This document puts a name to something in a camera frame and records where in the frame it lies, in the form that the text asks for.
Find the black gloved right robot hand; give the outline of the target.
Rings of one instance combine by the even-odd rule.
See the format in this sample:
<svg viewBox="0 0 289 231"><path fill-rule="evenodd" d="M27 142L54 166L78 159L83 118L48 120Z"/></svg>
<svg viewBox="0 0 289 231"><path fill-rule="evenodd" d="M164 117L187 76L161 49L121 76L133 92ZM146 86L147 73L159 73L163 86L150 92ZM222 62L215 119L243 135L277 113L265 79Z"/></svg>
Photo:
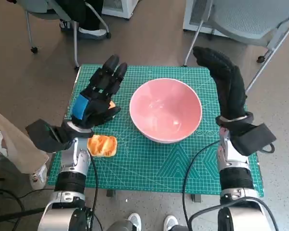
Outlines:
<svg viewBox="0 0 289 231"><path fill-rule="evenodd" d="M209 69L220 105L221 116L233 120L246 115L244 81L237 65L223 53L210 48L193 47L197 64Z"/></svg>

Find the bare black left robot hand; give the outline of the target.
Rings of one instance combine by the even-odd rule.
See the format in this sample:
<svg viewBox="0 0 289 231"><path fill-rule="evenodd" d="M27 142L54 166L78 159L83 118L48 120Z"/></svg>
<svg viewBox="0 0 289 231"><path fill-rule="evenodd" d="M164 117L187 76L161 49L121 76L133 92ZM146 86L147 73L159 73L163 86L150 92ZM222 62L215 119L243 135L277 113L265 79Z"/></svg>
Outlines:
<svg viewBox="0 0 289 231"><path fill-rule="evenodd" d="M94 72L87 87L76 98L71 115L73 124L92 128L113 119L121 108L111 107L111 98L118 92L127 67L126 63L119 64L119 56L114 54Z"/></svg>

